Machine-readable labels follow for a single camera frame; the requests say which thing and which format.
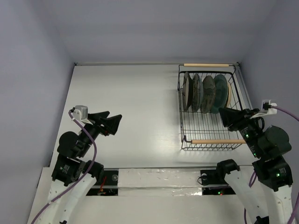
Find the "tan bird plate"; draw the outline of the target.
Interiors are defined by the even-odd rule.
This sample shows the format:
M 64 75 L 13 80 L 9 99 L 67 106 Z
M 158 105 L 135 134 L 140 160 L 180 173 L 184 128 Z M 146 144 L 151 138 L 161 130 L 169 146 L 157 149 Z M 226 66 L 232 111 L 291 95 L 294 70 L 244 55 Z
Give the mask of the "tan bird plate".
M 232 98 L 232 88 L 231 88 L 231 84 L 228 82 L 228 97 L 227 97 L 225 107 L 229 107 L 229 105 L 231 103 L 231 98 Z

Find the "teal green plate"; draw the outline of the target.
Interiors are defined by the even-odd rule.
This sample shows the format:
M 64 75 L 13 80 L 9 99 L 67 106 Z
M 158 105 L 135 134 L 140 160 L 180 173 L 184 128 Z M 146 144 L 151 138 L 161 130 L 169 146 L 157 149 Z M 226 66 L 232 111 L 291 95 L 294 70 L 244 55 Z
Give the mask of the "teal green plate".
M 215 99 L 211 113 L 218 114 L 220 108 L 224 108 L 228 99 L 228 82 L 224 75 L 219 74 L 214 78 Z

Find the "dark reindeer plate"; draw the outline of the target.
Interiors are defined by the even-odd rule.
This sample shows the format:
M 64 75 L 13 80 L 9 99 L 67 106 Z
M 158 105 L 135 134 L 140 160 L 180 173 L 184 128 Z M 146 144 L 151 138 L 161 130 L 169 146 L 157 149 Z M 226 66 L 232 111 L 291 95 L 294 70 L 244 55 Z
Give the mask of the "dark reindeer plate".
M 212 76 L 206 76 L 203 80 L 203 101 L 201 112 L 206 114 L 210 112 L 215 100 L 215 82 Z

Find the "black wire dish rack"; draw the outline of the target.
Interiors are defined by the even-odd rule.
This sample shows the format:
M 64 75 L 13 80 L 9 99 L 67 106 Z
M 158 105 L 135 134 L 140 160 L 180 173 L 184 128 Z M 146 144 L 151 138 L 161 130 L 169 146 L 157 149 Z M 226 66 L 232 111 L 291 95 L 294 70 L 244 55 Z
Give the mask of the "black wire dish rack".
M 183 81 L 185 72 L 189 72 L 191 78 L 195 73 L 199 74 L 201 80 L 206 76 L 213 78 L 219 74 L 225 76 L 227 82 L 231 84 L 232 98 L 229 108 L 242 110 L 245 102 L 241 93 L 241 88 L 237 80 L 235 66 L 229 65 L 226 68 L 187 68 L 184 65 L 178 66 L 178 101 L 181 148 L 185 151 L 231 151 L 240 146 L 242 136 L 238 132 L 230 132 L 223 126 L 220 114 L 206 113 L 201 110 L 193 112 L 189 107 L 184 111 L 183 101 Z

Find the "blue floral plate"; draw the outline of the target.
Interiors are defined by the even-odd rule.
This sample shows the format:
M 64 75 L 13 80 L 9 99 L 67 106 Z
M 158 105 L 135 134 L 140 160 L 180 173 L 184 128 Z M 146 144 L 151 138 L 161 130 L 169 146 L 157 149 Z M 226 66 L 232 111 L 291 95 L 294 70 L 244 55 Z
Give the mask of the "blue floral plate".
M 203 101 L 203 83 L 198 73 L 193 76 L 192 111 L 197 112 Z

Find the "brown rimmed cream plate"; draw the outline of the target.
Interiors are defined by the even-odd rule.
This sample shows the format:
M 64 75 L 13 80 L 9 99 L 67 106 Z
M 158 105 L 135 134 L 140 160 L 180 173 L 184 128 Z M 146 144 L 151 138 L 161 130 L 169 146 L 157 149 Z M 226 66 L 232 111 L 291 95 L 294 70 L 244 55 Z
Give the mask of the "brown rimmed cream plate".
M 183 81 L 183 101 L 184 101 L 184 111 L 188 111 L 192 104 L 193 99 L 193 81 L 189 72 L 185 72 Z

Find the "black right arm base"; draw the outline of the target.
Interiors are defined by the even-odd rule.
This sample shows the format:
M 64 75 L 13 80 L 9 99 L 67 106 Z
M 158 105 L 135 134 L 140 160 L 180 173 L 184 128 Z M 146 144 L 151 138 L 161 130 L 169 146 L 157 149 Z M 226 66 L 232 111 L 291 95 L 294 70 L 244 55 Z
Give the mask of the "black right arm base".
M 215 169 L 201 170 L 197 182 L 202 187 L 204 196 L 235 195 L 234 190 L 218 176 Z

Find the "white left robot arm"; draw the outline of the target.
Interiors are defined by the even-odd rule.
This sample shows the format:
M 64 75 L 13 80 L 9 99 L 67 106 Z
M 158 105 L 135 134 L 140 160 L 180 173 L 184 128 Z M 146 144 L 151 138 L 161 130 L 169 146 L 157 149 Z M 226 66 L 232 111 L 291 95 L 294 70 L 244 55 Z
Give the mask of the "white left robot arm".
M 88 113 L 76 106 L 68 112 L 80 128 L 79 133 L 65 132 L 58 141 L 58 156 L 51 178 L 48 205 L 40 223 L 69 224 L 79 204 L 95 184 L 104 185 L 104 166 L 96 162 L 95 140 L 99 135 L 115 135 L 122 115 L 109 111 Z

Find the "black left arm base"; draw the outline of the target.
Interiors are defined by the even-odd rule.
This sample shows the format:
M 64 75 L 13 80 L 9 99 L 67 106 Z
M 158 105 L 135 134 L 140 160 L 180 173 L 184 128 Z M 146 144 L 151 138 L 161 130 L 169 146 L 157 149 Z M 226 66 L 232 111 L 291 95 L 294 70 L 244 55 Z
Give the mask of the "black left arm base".
M 87 192 L 87 196 L 117 196 L 118 195 L 118 169 L 105 169 L 103 177 Z

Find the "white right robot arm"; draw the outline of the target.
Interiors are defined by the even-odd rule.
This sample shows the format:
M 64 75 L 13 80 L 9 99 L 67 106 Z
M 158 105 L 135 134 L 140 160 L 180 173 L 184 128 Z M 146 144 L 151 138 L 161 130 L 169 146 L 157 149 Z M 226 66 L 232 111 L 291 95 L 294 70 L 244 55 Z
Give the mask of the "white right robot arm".
M 299 204 L 292 205 L 292 171 L 283 158 L 291 150 L 289 136 L 282 128 L 259 126 L 259 109 L 242 111 L 220 108 L 223 126 L 238 131 L 257 161 L 252 163 L 261 183 L 266 208 L 263 208 L 241 174 L 240 166 L 232 159 L 217 164 L 215 178 L 227 183 L 242 202 L 253 224 L 293 224 Z

